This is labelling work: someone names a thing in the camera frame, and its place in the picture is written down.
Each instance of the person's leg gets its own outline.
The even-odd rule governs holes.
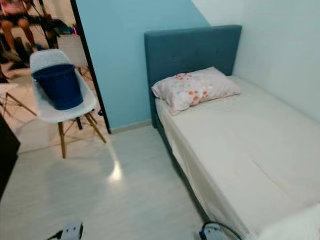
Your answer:
[[[18,21],[18,25],[24,31],[24,34],[25,34],[26,38],[28,39],[28,41],[30,42],[31,46],[35,47],[36,43],[35,43],[34,35],[33,35],[32,31],[30,30],[29,21],[25,18],[21,18]]]
[[[0,83],[1,84],[7,84],[8,83],[6,75],[2,72],[1,65],[0,65]]]
[[[21,61],[21,59],[19,57],[19,54],[16,52],[15,40],[14,40],[14,36],[12,35],[12,32],[11,32],[11,29],[13,28],[13,26],[14,26],[13,22],[11,22],[9,20],[2,20],[1,21],[1,27],[3,29],[5,40],[10,47],[10,51],[4,52],[3,56],[9,60],[19,62],[19,61]]]
[[[12,35],[11,29],[14,27],[14,24],[8,20],[1,21],[1,27],[3,29],[4,37],[8,43],[11,50],[15,49],[14,36]]]

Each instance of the white wall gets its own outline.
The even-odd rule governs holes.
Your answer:
[[[319,11],[319,0],[244,0],[234,75],[320,121]]]
[[[192,0],[212,26],[240,24],[243,0]]]

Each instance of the tufted headboard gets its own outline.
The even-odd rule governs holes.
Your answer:
[[[144,34],[151,118],[155,128],[157,110],[151,87],[175,74],[212,66],[227,76],[232,75],[241,29],[240,25],[224,25]]]

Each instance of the wooden chair leg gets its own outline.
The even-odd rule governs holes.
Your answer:
[[[61,150],[62,150],[62,157],[66,158],[66,143],[65,143],[65,134],[64,134],[64,124],[62,122],[58,122],[60,140],[61,140]]]
[[[29,111],[33,115],[37,116],[34,111],[32,111],[30,108],[28,108],[26,105],[24,105],[22,102],[20,102],[18,99],[16,99],[14,96],[12,96],[10,93],[7,92],[6,97],[8,97],[8,96],[10,98],[12,98],[14,101],[16,101],[19,105],[21,105],[21,107],[23,107],[24,109],[26,109],[27,111]]]
[[[92,114],[90,112],[88,112],[88,115],[94,121],[95,124],[98,124],[97,120],[94,118],[94,116],[92,116]]]
[[[95,125],[95,123],[92,121],[92,119],[90,118],[89,114],[86,113],[84,115],[86,117],[86,119],[89,121],[89,123],[91,124],[91,126],[93,127],[93,129],[96,131],[96,133],[99,135],[99,137],[101,138],[101,140],[106,143],[107,141],[105,140],[104,136],[102,136],[101,132],[99,131],[99,129],[97,128],[97,126]]]

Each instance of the floral pillowcase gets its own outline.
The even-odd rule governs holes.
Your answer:
[[[240,88],[214,67],[190,73],[180,73],[158,81],[152,91],[177,115],[199,103],[240,94]]]

